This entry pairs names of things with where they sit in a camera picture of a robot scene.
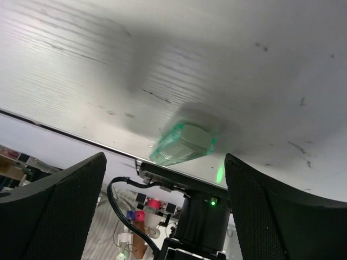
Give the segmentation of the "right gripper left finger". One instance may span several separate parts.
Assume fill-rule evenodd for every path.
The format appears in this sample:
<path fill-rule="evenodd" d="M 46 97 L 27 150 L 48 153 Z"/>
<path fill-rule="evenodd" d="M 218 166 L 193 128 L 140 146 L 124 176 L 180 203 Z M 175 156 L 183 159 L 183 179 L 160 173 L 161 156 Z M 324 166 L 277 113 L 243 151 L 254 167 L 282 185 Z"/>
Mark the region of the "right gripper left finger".
<path fill-rule="evenodd" d="M 99 152 L 1 193 L 1 259 L 81 259 L 106 171 Z"/>

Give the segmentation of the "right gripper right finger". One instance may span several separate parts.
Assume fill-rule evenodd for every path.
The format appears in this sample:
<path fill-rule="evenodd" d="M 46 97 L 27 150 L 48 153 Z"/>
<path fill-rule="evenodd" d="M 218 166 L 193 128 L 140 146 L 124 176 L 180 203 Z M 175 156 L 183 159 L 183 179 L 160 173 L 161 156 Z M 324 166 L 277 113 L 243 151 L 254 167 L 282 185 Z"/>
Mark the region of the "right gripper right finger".
<path fill-rule="evenodd" d="M 228 153 L 226 183 L 243 259 L 346 259 L 346 203 L 284 184 Z"/>

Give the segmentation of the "green translucent small tube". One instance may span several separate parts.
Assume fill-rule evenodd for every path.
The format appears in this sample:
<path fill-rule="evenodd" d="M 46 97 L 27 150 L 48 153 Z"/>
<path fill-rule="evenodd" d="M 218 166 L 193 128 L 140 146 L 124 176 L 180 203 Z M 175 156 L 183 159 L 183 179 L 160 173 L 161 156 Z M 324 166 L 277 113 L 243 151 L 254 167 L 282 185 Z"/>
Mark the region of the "green translucent small tube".
<path fill-rule="evenodd" d="M 191 161 L 214 151 L 214 136 L 199 125 L 180 121 L 154 145 L 150 160 L 161 166 Z"/>

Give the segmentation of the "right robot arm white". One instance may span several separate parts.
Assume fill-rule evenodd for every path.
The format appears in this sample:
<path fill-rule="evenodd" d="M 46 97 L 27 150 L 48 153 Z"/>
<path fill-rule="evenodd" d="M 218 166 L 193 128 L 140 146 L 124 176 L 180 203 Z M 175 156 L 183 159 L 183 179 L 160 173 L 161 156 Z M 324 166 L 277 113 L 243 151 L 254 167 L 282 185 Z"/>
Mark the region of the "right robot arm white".
<path fill-rule="evenodd" d="M 100 152 L 1 193 L 1 259 L 346 259 L 346 203 L 231 154 L 227 189 L 142 164 L 102 185 Z"/>

